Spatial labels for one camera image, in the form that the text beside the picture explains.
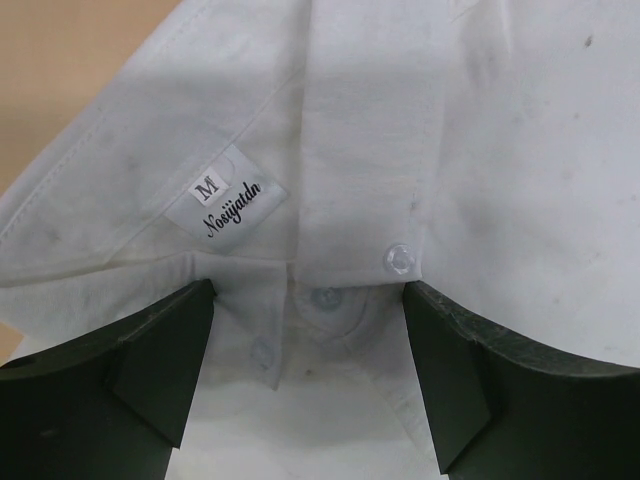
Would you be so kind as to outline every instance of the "white button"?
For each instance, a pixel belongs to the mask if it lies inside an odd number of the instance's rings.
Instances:
[[[257,339],[251,347],[251,359],[262,370],[267,371],[273,367],[275,361],[275,355],[269,345],[266,344],[261,338]]]
[[[342,304],[343,293],[337,288],[316,288],[311,292],[311,301],[320,310],[333,312]]]
[[[398,275],[406,275],[414,265],[416,259],[411,252],[409,245],[399,244],[392,246],[384,256],[384,265],[387,270]]]

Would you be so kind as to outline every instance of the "beige table surface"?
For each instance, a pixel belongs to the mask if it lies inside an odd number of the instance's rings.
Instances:
[[[0,1],[0,195],[179,1]],[[0,364],[20,339],[0,323]]]

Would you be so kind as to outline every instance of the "button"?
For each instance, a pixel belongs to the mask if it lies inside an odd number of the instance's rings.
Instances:
[[[387,250],[384,256],[384,265],[387,270],[398,275],[406,275],[413,269],[415,264],[416,259],[409,245],[394,245]]]
[[[353,331],[362,320],[369,288],[309,287],[295,285],[293,300],[300,317],[316,327],[324,339]]]
[[[273,367],[275,355],[271,347],[267,345],[263,339],[259,338],[253,343],[253,347],[251,347],[251,359],[258,367],[267,371]]]
[[[343,293],[337,288],[316,288],[311,292],[311,301],[320,310],[333,312],[342,304]]]

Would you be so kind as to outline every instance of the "shirt label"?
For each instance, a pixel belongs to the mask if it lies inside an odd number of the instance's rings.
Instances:
[[[165,217],[213,250],[242,243],[287,193],[231,146],[165,212]]]
[[[229,185],[218,175],[218,172],[216,172],[213,167],[209,167],[200,178],[189,187],[189,193],[196,197],[203,206],[208,207],[224,195],[224,192],[228,189]]]

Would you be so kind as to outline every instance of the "shirt fabric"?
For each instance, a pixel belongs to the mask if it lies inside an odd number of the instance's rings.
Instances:
[[[2,198],[0,317],[24,354],[209,278],[167,478],[438,478],[403,283],[640,366],[639,10],[186,0]],[[223,254],[165,213],[232,150],[288,198]]]

